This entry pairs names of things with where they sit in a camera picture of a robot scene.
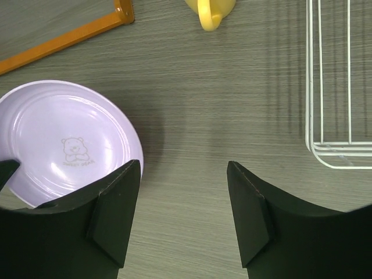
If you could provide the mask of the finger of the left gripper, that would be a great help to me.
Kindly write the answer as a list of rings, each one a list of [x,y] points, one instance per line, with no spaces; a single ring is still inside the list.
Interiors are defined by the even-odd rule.
[[[20,163],[14,159],[0,161],[0,191],[19,167]]]

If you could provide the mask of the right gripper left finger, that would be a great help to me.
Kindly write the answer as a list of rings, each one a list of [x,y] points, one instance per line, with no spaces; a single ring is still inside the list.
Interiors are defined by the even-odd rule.
[[[131,160],[34,209],[1,209],[2,278],[116,278],[141,182]]]

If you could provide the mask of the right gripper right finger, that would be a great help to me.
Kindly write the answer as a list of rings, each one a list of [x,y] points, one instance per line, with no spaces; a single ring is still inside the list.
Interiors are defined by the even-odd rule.
[[[249,278],[371,277],[371,206],[340,212],[315,205],[235,161],[227,184]]]

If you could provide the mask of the purple plate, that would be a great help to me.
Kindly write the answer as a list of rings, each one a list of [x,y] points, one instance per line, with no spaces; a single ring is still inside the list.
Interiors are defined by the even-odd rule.
[[[1,159],[19,168],[6,183],[37,207],[93,183],[130,160],[143,161],[127,116],[79,84],[39,80],[1,98]]]

